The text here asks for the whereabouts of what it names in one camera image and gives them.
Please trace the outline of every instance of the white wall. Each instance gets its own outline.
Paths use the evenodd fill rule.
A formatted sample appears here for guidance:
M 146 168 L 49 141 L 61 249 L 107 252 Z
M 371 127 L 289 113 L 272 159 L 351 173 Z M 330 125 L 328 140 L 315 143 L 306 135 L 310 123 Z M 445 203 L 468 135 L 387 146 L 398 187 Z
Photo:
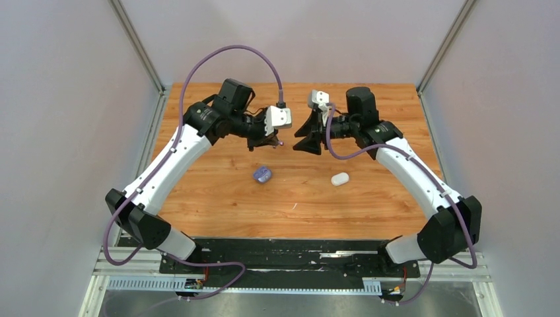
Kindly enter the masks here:
M 158 74 L 182 82 L 230 44 L 261 50 L 283 81 L 418 83 L 464 0 L 123 0 Z M 214 57 L 199 82 L 274 80 L 248 52 Z
M 560 2 L 480 1 L 425 96 L 507 317 L 558 316 Z
M 76 316 L 156 94 L 107 1 L 3 1 L 0 316 Z

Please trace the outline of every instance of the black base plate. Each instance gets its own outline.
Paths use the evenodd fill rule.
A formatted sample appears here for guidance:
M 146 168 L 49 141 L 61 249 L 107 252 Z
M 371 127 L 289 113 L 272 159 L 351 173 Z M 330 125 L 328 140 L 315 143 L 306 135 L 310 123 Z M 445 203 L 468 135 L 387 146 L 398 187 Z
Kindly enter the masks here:
M 380 240 L 273 240 L 197 238 L 198 251 L 189 261 L 196 263 L 242 262 L 246 273 L 235 287 L 282 289 L 362 289 L 362 277 L 420 276 L 416 262 L 387 268 L 382 256 L 353 254 L 342 258 L 322 258 L 321 253 L 375 251 Z M 203 269 L 179 264 L 164 257 L 160 272 L 167 274 L 203 273 Z M 238 266 L 211 267 L 208 287 L 221 287 L 238 272 Z M 272 271 L 252 271 L 268 269 Z

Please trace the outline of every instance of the cable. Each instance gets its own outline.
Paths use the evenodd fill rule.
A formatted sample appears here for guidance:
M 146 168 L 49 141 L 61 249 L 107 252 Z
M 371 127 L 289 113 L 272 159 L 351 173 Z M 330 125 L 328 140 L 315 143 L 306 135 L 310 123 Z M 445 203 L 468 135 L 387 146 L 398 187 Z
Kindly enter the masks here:
M 219 293 L 221 293 L 223 290 L 225 290 L 226 288 L 230 287 L 233 283 L 237 282 L 237 280 L 241 277 L 241 275 L 243 275 L 243 273 L 245 273 L 245 264 L 241 263 L 241 262 L 223 262 L 223 263 L 191 263 L 185 260 L 181 260 L 180 258 L 177 258 L 176 256 L 173 256 L 172 254 L 168 254 L 168 256 L 170 258 L 172 258 L 173 260 L 184 264 L 184 265 L 188 265 L 188 266 L 194 266 L 194 267 L 220 267 L 220 266 L 230 266 L 230 265 L 237 265 L 239 267 L 241 267 L 241 271 L 235 275 L 235 277 L 233 279 L 231 279 L 231 281 L 229 281 L 226 285 L 220 287 L 219 289 L 217 289 L 216 291 L 213 291 L 212 293 L 208 293 L 208 294 L 204 294 L 201 296 L 197 296 L 197 297 L 183 297 L 183 299 L 186 300 L 199 300 L 199 299 L 208 299 L 210 297 L 214 297 L 216 295 L 218 295 Z
M 276 68 L 274 68 L 274 65 L 272 65 L 272 62 L 266 58 L 266 56 L 264 56 L 263 53 L 259 52 L 258 50 L 251 48 L 250 46 L 245 46 L 245 45 L 230 45 L 230 46 L 225 46 L 223 48 L 219 48 L 215 51 L 213 51 L 212 53 L 206 55 L 201 61 L 199 61 L 194 67 L 193 69 L 189 72 L 187 78 L 185 79 L 185 82 L 183 83 L 183 87 L 181 88 L 181 94 L 179 97 L 179 124 L 177 126 L 177 137 L 175 137 L 175 140 L 173 141 L 173 144 L 171 145 L 171 149 L 175 149 L 177 147 L 177 144 L 179 143 L 180 140 L 180 136 L 183 132 L 183 108 L 184 108 L 184 98 L 185 98 L 185 92 L 187 90 L 187 86 L 189 85 L 194 73 L 202 66 L 202 64 L 204 64 L 206 61 L 208 61 L 209 59 L 211 59 L 212 57 L 216 56 L 217 54 L 221 53 L 221 52 L 225 52 L 228 50 L 234 50 L 234 49 L 239 49 L 239 50 L 247 50 L 250 52 L 255 53 L 256 55 L 258 55 L 260 58 L 262 58 L 265 63 L 267 63 L 267 65 L 270 67 L 270 69 L 272 70 L 272 73 L 274 74 L 274 77 L 276 78 L 276 82 L 278 84 L 278 102 L 284 102 L 284 91 L 283 91 L 283 87 L 282 87 L 282 81 L 280 80 L 280 76 L 278 75 L 278 72 L 276 71 Z M 157 164 L 157 166 L 152 170 L 151 173 L 149 173 L 146 178 L 144 178 L 144 180 L 140 183 L 140 185 L 138 185 L 139 189 L 144 188 L 144 186 L 146 186 L 146 184 L 154 177 L 155 174 L 157 174 L 157 172 L 163 167 L 163 165 L 165 164 L 165 162 L 167 162 L 167 160 L 169 159 L 169 157 L 171 156 L 172 152 L 168 151 L 164 156 L 163 159 Z M 139 245 L 131 254 L 130 256 L 128 256 L 125 260 L 123 261 L 116 261 L 115 259 L 113 259 L 111 257 L 111 255 L 109 254 L 109 233 L 111 231 L 111 227 L 113 226 L 113 223 L 115 223 L 116 219 L 119 217 L 119 214 L 123 211 L 124 207 L 127 206 L 132 199 L 134 199 L 136 197 L 138 193 L 136 191 L 132 192 L 130 194 L 130 196 L 125 199 L 125 201 L 123 201 L 123 203 L 121 203 L 121 205 L 117 208 L 117 210 L 115 210 L 115 213 L 113 213 L 111 219 L 109 220 L 109 223 L 107 224 L 107 226 L 105 227 L 105 231 L 103 232 L 103 254 L 105 255 L 105 258 L 107 259 L 107 262 L 111 263 L 112 265 L 124 265 L 126 263 L 128 263 L 132 257 L 134 257 L 134 255 L 136 255 L 136 253 L 138 253 L 138 251 L 140 251 L 140 248 L 142 248 L 142 245 Z
M 208 276 L 210 274 L 210 267 L 205 267 L 204 268 L 204 281 L 203 282 L 207 282 L 208 281 Z
M 339 159 L 339 160 L 348 160 L 351 159 L 353 157 L 356 157 L 362 153 L 365 153 L 369 150 L 373 150 L 373 149 L 379 149 L 381 147 L 387 148 L 387 149 L 391 149 L 393 151 L 398 152 L 399 154 L 403 155 L 406 159 L 410 160 L 412 163 L 414 163 L 416 166 L 418 166 L 418 168 L 420 168 L 420 170 L 422 172 L 424 172 L 424 174 L 426 174 L 426 176 L 432 181 L 432 183 L 437 187 L 438 191 L 440 191 L 441 193 L 445 192 L 445 189 L 441 186 L 441 184 L 438 182 L 438 180 L 432 175 L 432 173 L 430 173 L 430 171 L 422 164 L 420 163 L 418 160 L 416 160 L 416 158 L 411 157 L 408 153 L 406 153 L 405 151 L 403 151 L 402 149 L 399 149 L 398 147 L 395 147 L 393 145 L 388 145 L 388 144 L 374 144 L 374 145 L 370 145 L 368 147 L 365 147 L 363 149 L 361 149 L 360 151 L 357 151 L 355 153 L 352 153 L 350 155 L 338 155 L 334 152 L 333 148 L 332 148 L 332 144 L 331 144 L 331 123 L 334 117 L 334 113 L 336 111 L 336 105 L 333 103 L 330 103 L 329 106 L 332 107 L 331 112 L 329 113 L 329 117 L 327 119 L 327 131 L 326 131 L 326 141 L 327 141 L 327 147 L 329 149 L 329 152 L 331 153 L 331 155 L 335 158 L 335 159 Z M 459 220 L 459 224 L 461 226 L 461 229 L 463 231 L 463 235 L 465 237 L 465 240 L 467 242 L 467 246 L 469 249 L 469 252 L 471 254 L 471 258 L 472 258 L 472 264 L 466 264 L 460 260 L 457 260 L 455 258 L 451 258 L 451 260 L 453 262 L 456 262 L 468 269 L 475 269 L 478 265 L 477 259 L 476 259 L 476 254 L 474 251 L 474 246 L 472 244 L 471 238 L 469 236 L 469 232 L 467 229 L 467 225 L 465 224 L 465 220 L 463 219 L 463 216 L 461 215 L 461 212 L 459 211 L 459 208 L 457 207 L 457 205 L 455 204 L 455 202 L 453 201 L 453 199 L 451 199 L 451 197 L 449 195 L 445 195 L 445 199 L 447 200 L 447 202 L 449 202 L 449 204 L 451 205 L 451 208 L 453 209 L 453 211 L 455 212 L 455 215 L 457 216 L 458 220 Z M 430 266 L 430 271 L 428 272 L 428 276 L 426 276 L 426 282 L 424 282 L 424 284 L 422 285 L 422 287 L 420 288 L 420 291 L 418 291 L 418 293 L 416 295 L 414 295 L 411 299 L 405 300 L 405 301 L 401 301 L 399 304 L 408 304 L 413 302 L 415 299 L 418 298 L 418 296 L 424 292 L 425 287 L 428 285 L 428 282 L 430 281 L 430 277 L 432 275 L 432 270 L 434 268 L 434 263 L 432 263 L 432 265 Z
M 251 101 L 253 101 L 253 99 L 255 99 L 255 96 L 257 94 L 254 92 L 254 90 L 251 90 L 251 97 L 249 98 L 249 100 L 247 100 L 247 104 L 245 105 L 245 109 L 247 109 L 249 107 L 249 105 L 251 104 Z
M 393 289 L 396 289 L 397 287 L 400 289 L 401 287 L 403 288 L 403 291 L 406 289 L 406 266 L 403 266 L 403 283 L 400 283 L 399 285 L 397 285 L 396 287 L 394 287 Z
M 252 115 L 252 116 L 254 116 L 254 115 L 257 114 L 257 112 L 259 112 L 259 111 L 261 111 L 261 110 L 264 110 L 264 109 L 266 109 L 266 108 L 265 108 L 265 107 L 261 107 L 261 108 L 258 108 L 257 111 L 255 111 L 255 112 L 251 112 L 251 111 L 249 111 L 249 110 L 245 110 L 245 112 L 248 113 L 248 114 L 250 114 L 250 115 Z

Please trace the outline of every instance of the wooden tabletop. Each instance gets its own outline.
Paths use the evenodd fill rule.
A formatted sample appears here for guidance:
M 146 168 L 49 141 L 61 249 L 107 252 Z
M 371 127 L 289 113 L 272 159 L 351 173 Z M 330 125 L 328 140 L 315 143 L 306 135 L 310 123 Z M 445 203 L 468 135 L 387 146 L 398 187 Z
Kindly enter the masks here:
M 217 84 L 192 84 L 185 106 L 215 94 Z M 249 110 L 275 104 L 275 84 L 251 85 L 256 98 Z M 441 175 L 415 87 L 410 85 L 308 84 L 284 86 L 293 127 L 280 130 L 283 147 L 255 148 L 245 139 L 220 139 L 187 171 L 168 196 L 159 215 L 190 236 L 254 238 L 387 239 L 417 232 L 425 224 L 422 211 L 404 187 L 367 154 L 336 160 L 292 150 L 294 132 L 305 122 L 312 89 L 330 94 L 346 110 L 345 92 L 368 86 L 376 96 L 380 118 L 393 122 L 412 148 Z M 178 123 L 181 85 L 173 86 L 164 113 L 154 157 L 167 144 Z M 347 155 L 359 148 L 353 139 L 335 140 L 333 148 Z M 267 166 L 272 179 L 259 184 L 253 172 Z M 333 175 L 346 172 L 350 181 L 334 187 Z

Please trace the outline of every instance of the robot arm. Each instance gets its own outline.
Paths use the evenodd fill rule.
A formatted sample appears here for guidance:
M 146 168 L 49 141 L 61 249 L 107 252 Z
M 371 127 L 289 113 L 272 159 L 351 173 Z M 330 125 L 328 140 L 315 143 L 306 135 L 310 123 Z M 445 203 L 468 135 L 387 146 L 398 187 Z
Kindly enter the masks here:
M 435 175 L 417 157 L 399 129 L 391 122 L 379 120 L 375 97 L 367 87 L 349 89 L 346 94 L 348 113 L 333 117 L 329 131 L 331 139 L 354 137 L 362 149 L 371 145 L 396 147 L 407 156 L 379 147 L 367 151 L 370 157 L 385 166 L 412 194 L 428 219 L 427 224 L 417 234 L 400 236 L 386 242 L 379 249 L 386 256 L 389 265 L 402 264 L 410 260 L 427 258 L 439 264 L 467 247 L 458 219 L 445 198 L 448 195 L 457 205 L 467 224 L 473 244 L 478 241 L 481 218 L 480 202 L 470 196 L 463 198 Z M 325 92 L 313 90 L 308 99 L 312 109 L 306 123 L 295 133 L 305 137 L 294 146 L 296 151 L 321 154 L 321 143 L 327 149 L 327 118 L 330 109 L 329 96 Z M 443 192 L 412 160 L 424 166 Z
M 255 116 L 246 114 L 254 95 L 249 86 L 227 79 L 219 94 L 192 104 L 184 114 L 181 135 L 177 135 L 176 129 L 156 159 L 124 191 L 112 189 L 107 193 L 105 200 L 111 213 L 133 192 L 137 193 L 119 214 L 117 224 L 149 250 L 157 248 L 182 260 L 191 256 L 196 243 L 157 214 L 188 168 L 218 139 L 228 134 L 247 138 L 250 151 L 254 147 L 278 144 L 278 129 L 291 127 L 291 112 L 288 108 L 269 106 Z M 179 143 L 172 148 L 177 137 Z M 162 164 L 169 152 L 171 155 Z M 157 173 L 140 189 L 143 180 L 154 170 Z

